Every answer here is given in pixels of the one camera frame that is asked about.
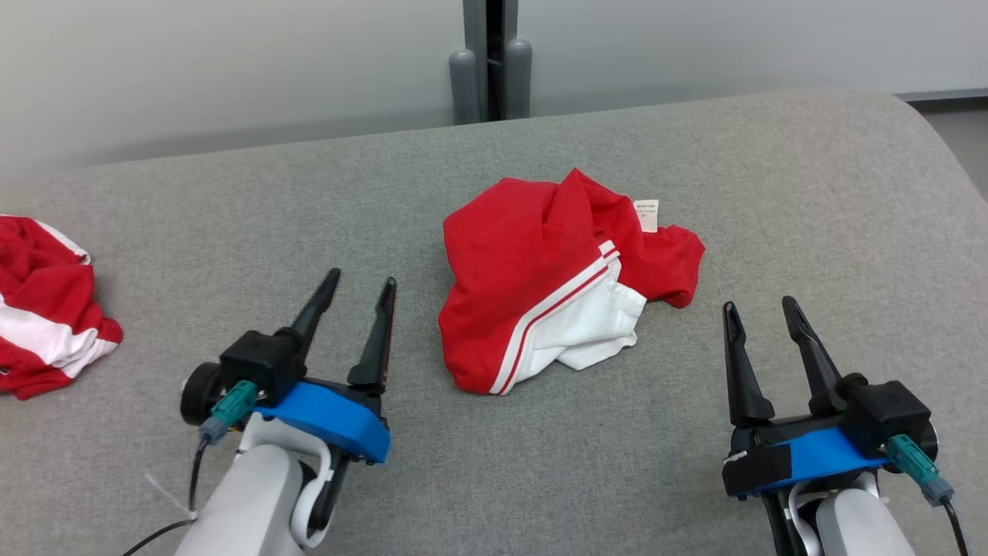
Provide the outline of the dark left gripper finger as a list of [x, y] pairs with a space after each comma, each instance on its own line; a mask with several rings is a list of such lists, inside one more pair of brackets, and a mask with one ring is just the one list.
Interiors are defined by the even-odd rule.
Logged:
[[278, 337], [292, 339], [294, 352], [300, 360], [307, 359], [319, 321], [334, 299], [341, 274], [340, 268], [332, 268], [306, 302], [306, 306], [297, 314], [292, 324], [288, 327], [282, 327], [276, 332]]
[[374, 306], [374, 322], [360, 360], [348, 373], [350, 388], [386, 388], [398, 282], [388, 277]]

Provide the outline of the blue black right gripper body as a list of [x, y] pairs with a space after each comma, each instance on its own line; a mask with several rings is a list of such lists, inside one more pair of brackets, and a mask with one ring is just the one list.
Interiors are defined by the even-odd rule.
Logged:
[[731, 415], [735, 426], [721, 479], [728, 497], [751, 497], [891, 461], [881, 452], [868, 457], [837, 426], [841, 414], [760, 419]]

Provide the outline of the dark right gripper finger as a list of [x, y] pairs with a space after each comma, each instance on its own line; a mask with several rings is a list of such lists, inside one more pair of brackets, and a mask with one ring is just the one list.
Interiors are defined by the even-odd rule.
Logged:
[[746, 351], [745, 328], [734, 303], [724, 303], [722, 319], [729, 421], [736, 427], [766, 425], [775, 419], [775, 408], [763, 397], [756, 380]]
[[788, 334], [800, 349], [806, 379], [810, 387], [808, 408], [811, 415], [830, 416], [843, 412], [846, 402], [837, 394], [837, 383], [842, 379], [818, 334], [801, 309], [797, 299], [784, 296], [781, 299], [786, 317]]

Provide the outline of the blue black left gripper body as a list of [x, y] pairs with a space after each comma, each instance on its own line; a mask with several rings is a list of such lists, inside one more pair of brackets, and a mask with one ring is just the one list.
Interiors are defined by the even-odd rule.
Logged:
[[320, 439], [353, 461], [384, 464], [391, 450], [391, 432], [380, 416], [378, 398], [343, 395], [346, 388], [329, 382], [296, 383], [278, 404], [250, 381], [222, 384], [222, 366], [204, 363], [188, 376], [182, 390], [182, 418], [198, 427], [202, 446], [215, 446], [229, 430], [245, 429], [258, 414]]

